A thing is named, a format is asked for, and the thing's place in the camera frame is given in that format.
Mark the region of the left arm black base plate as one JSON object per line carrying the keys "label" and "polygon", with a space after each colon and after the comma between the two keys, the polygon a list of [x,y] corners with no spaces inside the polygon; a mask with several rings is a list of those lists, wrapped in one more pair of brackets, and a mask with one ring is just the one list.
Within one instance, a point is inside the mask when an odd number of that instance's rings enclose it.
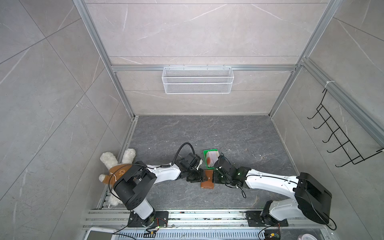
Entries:
{"label": "left arm black base plate", "polygon": [[134,213],[130,216],[128,221],[128,228],[156,228],[167,227],[169,219],[168,211],[154,211],[146,219],[141,219],[138,214]]}

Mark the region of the white teddy bear brown shirt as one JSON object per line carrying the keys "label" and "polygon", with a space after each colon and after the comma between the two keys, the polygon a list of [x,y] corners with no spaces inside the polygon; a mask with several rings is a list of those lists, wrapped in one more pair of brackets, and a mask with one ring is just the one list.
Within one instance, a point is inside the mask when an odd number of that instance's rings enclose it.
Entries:
{"label": "white teddy bear brown shirt", "polygon": [[120,164],[111,152],[105,152],[101,155],[100,160],[107,167],[109,173],[107,175],[101,174],[99,181],[111,187],[112,194],[109,198],[110,206],[116,207],[122,204],[122,201],[118,199],[116,192],[113,190],[113,185],[132,167],[135,157],[135,149],[125,150]]}

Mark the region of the green plastic card bin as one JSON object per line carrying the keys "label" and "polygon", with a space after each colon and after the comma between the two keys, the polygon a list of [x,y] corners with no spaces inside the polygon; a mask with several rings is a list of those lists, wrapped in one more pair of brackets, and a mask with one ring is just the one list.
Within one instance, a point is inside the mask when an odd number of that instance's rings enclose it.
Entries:
{"label": "green plastic card bin", "polygon": [[215,168],[215,163],[218,161],[220,153],[217,149],[204,150],[204,159],[206,163],[206,168],[208,170],[213,170]]}

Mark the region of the brown leather card holder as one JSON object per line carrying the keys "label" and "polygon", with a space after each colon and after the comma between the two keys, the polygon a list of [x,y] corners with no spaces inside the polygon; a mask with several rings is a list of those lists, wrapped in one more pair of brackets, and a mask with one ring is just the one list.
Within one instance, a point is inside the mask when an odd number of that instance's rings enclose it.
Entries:
{"label": "brown leather card holder", "polygon": [[202,189],[214,189],[214,170],[204,170],[205,178],[201,182]]}

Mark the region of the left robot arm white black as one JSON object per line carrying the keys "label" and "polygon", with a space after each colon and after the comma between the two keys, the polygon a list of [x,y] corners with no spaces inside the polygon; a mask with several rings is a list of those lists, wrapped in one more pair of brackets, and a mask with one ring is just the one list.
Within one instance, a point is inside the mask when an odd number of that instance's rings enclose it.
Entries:
{"label": "left robot arm white black", "polygon": [[146,199],[153,185],[185,179],[190,183],[208,180],[200,165],[202,159],[193,153],[177,159],[168,165],[122,164],[113,167],[105,181],[112,187],[117,198],[129,211],[133,211],[142,221],[152,222],[155,210]]}

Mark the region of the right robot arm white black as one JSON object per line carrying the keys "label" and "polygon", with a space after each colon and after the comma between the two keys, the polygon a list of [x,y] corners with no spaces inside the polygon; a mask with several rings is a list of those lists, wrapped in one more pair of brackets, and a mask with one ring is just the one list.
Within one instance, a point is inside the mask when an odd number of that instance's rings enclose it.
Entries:
{"label": "right robot arm white black", "polygon": [[307,218],[314,223],[329,226],[332,194],[312,175],[280,176],[263,173],[248,167],[236,168],[220,154],[214,164],[216,182],[240,189],[245,198],[246,189],[259,189],[286,196],[286,200],[267,201],[261,212],[268,226],[294,218]]}

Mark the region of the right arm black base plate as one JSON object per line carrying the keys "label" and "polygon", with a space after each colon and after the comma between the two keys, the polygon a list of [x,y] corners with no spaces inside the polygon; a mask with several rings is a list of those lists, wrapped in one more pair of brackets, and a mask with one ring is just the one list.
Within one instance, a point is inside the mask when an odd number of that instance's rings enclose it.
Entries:
{"label": "right arm black base plate", "polygon": [[269,214],[263,214],[262,211],[246,211],[246,219],[249,227],[288,227],[288,221],[278,221]]}

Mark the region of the aluminium front rail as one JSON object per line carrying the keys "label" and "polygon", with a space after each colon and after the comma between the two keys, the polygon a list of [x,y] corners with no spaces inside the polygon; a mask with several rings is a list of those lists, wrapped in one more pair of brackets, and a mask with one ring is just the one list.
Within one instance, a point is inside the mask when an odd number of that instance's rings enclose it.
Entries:
{"label": "aluminium front rail", "polygon": [[[233,227],[233,228],[264,228],[266,223],[261,218],[259,209],[203,209],[181,210],[168,209],[157,210],[158,220],[154,220],[151,227],[162,228],[193,228],[193,227]],[[130,228],[143,228],[138,217],[130,216],[128,210],[90,210],[81,221],[82,227],[111,227],[120,229],[125,226]]]}

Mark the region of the stack of cards in bin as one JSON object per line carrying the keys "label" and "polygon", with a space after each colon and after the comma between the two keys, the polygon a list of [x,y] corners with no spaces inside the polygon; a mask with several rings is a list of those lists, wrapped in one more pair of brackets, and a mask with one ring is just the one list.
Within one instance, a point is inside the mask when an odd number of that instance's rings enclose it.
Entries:
{"label": "stack of cards in bin", "polygon": [[213,168],[215,163],[218,161],[220,153],[217,150],[207,151],[205,153],[206,166]]}

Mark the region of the white tablet device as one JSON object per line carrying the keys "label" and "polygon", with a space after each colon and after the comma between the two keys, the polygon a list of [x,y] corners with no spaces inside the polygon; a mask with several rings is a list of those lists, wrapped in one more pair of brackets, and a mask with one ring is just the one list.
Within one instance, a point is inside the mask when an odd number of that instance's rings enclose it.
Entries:
{"label": "white tablet device", "polygon": [[84,240],[118,240],[119,236],[114,235],[114,229],[100,228],[100,227],[91,227]]}

